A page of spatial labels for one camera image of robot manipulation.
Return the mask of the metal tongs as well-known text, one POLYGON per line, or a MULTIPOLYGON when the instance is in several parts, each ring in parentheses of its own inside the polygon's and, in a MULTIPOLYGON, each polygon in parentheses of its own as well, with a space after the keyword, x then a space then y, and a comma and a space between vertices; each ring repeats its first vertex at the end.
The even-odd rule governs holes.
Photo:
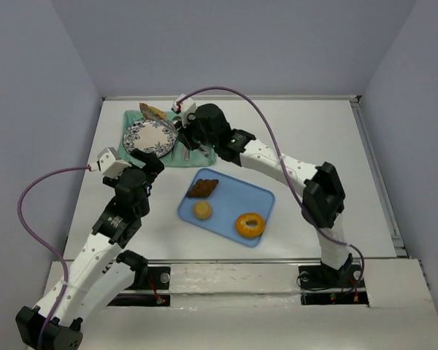
POLYGON ((185 145, 190 151, 197 149, 205 157, 210 154, 210 150, 206 146, 202 146, 201 143, 194 139, 192 130, 187 129, 187 127, 193 125, 193 121, 190 121, 187 127, 184 128, 181 122, 173 125, 172 122, 168 122, 167 119, 161 119, 155 116, 146 119, 153 120, 173 132, 178 141, 185 145))

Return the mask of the sliced baguette bread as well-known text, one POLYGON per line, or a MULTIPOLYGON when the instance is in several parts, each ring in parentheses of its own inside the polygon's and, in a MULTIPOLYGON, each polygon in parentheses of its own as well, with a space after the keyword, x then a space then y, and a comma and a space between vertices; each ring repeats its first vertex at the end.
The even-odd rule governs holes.
POLYGON ((156 107, 146 103, 139 103, 139 110, 145 118, 151 118, 153 116, 161 119, 167 118, 166 112, 161 111, 160 109, 157 109, 156 107))

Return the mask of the small round bun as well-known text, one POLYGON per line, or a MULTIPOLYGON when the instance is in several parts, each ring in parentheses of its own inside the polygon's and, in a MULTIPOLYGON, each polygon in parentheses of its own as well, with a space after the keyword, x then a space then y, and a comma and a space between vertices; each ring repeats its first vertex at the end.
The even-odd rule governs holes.
POLYGON ((197 201, 193 205, 193 215, 200 220, 208 219, 212 215, 212 207, 208 201, 197 201))

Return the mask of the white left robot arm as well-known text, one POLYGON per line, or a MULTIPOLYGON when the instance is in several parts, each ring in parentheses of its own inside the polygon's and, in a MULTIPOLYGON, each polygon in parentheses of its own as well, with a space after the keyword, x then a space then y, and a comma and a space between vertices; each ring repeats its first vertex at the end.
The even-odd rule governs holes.
POLYGON ((115 194, 96 220, 72 263, 61 261, 63 276, 33 307, 15 317, 22 342, 33 349, 77 349, 82 326, 137 277, 145 277, 147 260, 126 245, 150 211, 149 196, 163 163, 153 152, 133 149, 130 155, 143 166, 122 160, 112 147, 83 166, 98 171, 115 194))

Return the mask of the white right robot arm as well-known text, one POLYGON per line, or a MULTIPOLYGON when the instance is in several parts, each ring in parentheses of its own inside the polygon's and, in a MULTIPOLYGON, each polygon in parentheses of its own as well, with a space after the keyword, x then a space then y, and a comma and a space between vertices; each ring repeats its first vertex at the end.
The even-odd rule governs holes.
POLYGON ((175 128, 188 149, 209 147, 220 159, 289 187, 303 217, 315 226, 324 266, 340 271, 351 264, 341 218, 345 191, 332 164, 317 166, 284 155, 277 146, 267 146, 253 134, 232 128, 215 104, 197 106, 188 99, 173 103, 172 111, 181 118, 175 128))

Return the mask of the green cloth napkin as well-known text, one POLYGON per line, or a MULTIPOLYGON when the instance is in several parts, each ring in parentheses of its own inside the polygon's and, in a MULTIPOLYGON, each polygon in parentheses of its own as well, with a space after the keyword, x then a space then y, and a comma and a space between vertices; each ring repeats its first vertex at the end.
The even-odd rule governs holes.
MULTIPOLYGON (((123 129, 121 133, 121 138, 123 132, 127 129, 128 126, 130 126, 136 120, 143 120, 143 119, 145 118, 143 117, 140 111, 137 110, 125 111, 123 115, 123 129)), ((122 148, 121 138, 120 138, 120 144, 118 146, 118 154, 120 158, 126 162, 133 163, 134 165, 142 168, 144 166, 144 163, 130 156, 130 153, 128 154, 122 148)), ((188 162, 178 159, 172 160, 171 156, 172 156, 172 150, 167 155, 159 158, 159 160, 164 164, 166 168, 202 168, 202 167, 212 166, 216 161, 216 155, 212 151, 210 151, 210 154, 207 157, 203 156, 203 154, 201 154, 198 150, 190 151, 190 160, 188 162)))

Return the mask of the blue floral plate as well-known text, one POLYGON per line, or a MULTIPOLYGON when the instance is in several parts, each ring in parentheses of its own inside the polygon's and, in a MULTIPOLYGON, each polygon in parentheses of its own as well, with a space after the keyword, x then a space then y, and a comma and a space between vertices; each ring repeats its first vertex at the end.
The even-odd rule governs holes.
POLYGON ((172 150, 176 140, 176 135, 162 124, 143 119, 127 127, 121 138, 121 146, 128 154, 139 149, 162 158, 172 150))

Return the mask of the metal fork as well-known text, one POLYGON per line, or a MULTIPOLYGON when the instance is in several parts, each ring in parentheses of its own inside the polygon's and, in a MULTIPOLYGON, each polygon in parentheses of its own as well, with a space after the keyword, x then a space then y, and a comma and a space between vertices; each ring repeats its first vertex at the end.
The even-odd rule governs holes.
POLYGON ((185 162, 190 160, 190 150, 185 145, 182 146, 182 158, 185 162))

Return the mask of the metal spoon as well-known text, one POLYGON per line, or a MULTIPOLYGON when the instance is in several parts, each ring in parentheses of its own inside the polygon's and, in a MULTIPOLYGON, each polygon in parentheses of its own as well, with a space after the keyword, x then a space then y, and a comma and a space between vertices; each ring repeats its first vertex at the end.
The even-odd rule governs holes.
MULTIPOLYGON (((181 122, 181 117, 173 117, 172 124, 176 125, 177 123, 181 122)), ((172 149, 172 156, 171 159, 178 159, 178 160, 185 160, 185 146, 176 139, 176 143, 174 148, 172 149)))

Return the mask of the dark chocolate croissant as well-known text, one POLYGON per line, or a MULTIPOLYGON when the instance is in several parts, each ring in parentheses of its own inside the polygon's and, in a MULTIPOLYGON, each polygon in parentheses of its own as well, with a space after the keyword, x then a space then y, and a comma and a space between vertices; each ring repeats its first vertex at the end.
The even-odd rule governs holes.
POLYGON ((218 179, 198 179, 187 191, 187 198, 208 198, 218 186, 218 179))

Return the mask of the blue plastic tray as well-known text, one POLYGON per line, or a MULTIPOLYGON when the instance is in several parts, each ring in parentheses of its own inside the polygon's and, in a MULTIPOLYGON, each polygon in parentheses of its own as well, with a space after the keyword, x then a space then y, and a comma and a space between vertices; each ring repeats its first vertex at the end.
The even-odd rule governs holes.
POLYGON ((177 208, 178 217, 238 244, 248 247, 258 246, 261 242, 260 236, 256 238, 242 237, 235 229, 234 223, 239 215, 248 212, 257 213, 264 220, 268 220, 274 206, 274 194, 267 189, 211 168, 198 170, 191 183, 195 184, 199 179, 218 180, 218 186, 206 199, 212 206, 212 216, 204 220, 195 218, 193 205, 197 199, 184 197, 177 208))

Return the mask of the orange bagel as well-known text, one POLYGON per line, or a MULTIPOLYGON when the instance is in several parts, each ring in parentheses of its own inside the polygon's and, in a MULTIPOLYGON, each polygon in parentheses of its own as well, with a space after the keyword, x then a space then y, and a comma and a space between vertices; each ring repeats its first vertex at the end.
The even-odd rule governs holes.
POLYGON ((258 213, 244 213, 237 217, 234 223, 237 233, 244 238, 259 237, 266 228, 266 221, 258 213))

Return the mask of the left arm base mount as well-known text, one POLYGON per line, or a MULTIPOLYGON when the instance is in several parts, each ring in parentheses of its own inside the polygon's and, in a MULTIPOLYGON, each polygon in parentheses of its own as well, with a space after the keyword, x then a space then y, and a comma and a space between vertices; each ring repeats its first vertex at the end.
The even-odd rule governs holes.
POLYGON ((169 307, 170 272, 168 266, 149 266, 146 273, 136 273, 134 282, 114 297, 108 306, 169 307))

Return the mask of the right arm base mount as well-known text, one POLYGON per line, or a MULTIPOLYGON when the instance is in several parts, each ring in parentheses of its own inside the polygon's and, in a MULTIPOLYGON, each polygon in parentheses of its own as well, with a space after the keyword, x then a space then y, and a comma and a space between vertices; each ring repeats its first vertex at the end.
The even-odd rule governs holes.
POLYGON ((303 306, 369 305, 361 265, 349 254, 345 264, 334 270, 322 262, 299 266, 296 284, 301 290, 303 306))

